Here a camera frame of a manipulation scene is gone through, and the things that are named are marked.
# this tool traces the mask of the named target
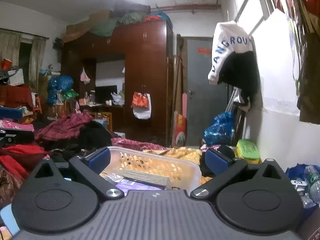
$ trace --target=black round pad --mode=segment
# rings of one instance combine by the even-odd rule
[[[241,230],[273,234],[297,224],[301,199],[283,180],[264,178],[224,188],[217,197],[217,210],[227,222]]]
[[[90,220],[99,207],[96,193],[77,182],[46,180],[21,190],[23,194],[13,200],[12,212],[18,225],[30,232],[55,234],[75,229]]]

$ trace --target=wooden wardrobe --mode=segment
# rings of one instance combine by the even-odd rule
[[[166,21],[116,27],[111,37],[86,33],[65,43],[61,74],[74,80],[80,98],[94,90],[97,62],[125,59],[125,105],[123,127],[126,138],[169,145],[172,117],[173,65],[172,30]],[[83,70],[91,79],[80,81]],[[131,108],[134,92],[149,93],[151,118],[139,120]]]

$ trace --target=water bottle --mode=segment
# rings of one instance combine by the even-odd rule
[[[313,166],[307,166],[304,170],[304,178],[309,186],[310,198],[320,204],[320,175]]]
[[[316,205],[316,203],[314,203],[312,199],[310,199],[309,194],[305,192],[304,188],[297,188],[297,192],[301,197],[303,208],[308,209]]]

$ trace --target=red blanket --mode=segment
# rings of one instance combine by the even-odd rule
[[[76,138],[79,136],[80,129],[91,120],[92,117],[87,110],[81,114],[70,114],[36,131],[35,139],[36,141],[57,141]]]
[[[24,180],[46,156],[38,145],[14,145],[0,149],[0,163],[17,178]]]

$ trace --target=gray plastic base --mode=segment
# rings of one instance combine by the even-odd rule
[[[76,230],[55,236],[21,231],[13,239],[299,240],[291,231],[274,236],[254,236],[236,231],[215,215],[209,203],[192,200],[183,190],[133,190],[123,199],[105,202],[89,223]]]

